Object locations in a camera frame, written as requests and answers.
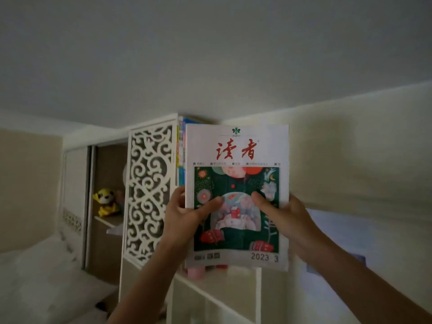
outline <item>magazine cover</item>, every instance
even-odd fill
[[[254,205],[251,193],[275,207],[288,202],[288,126],[187,124],[186,142],[186,207],[224,199],[198,226],[186,266],[287,270],[288,239]]]

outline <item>green illustration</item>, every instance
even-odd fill
[[[279,206],[278,167],[195,167],[194,207],[216,196],[222,207],[198,226],[194,250],[235,249],[279,251],[276,226],[256,207],[251,193],[257,191]]]

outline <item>white bed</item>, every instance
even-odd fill
[[[117,287],[80,269],[60,235],[0,254],[0,323],[104,323],[95,304]]]

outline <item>plush toy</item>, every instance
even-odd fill
[[[120,211],[119,206],[114,202],[114,191],[110,189],[101,189],[93,195],[93,199],[101,204],[99,208],[99,217],[115,214]]]

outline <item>decorative trim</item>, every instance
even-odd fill
[[[137,267],[150,259],[162,235],[175,161],[175,127],[171,121],[129,135],[123,256]]]
[[[74,215],[66,208],[63,208],[63,222],[69,226],[75,233],[81,235],[81,231],[83,229],[83,221],[78,216]]]

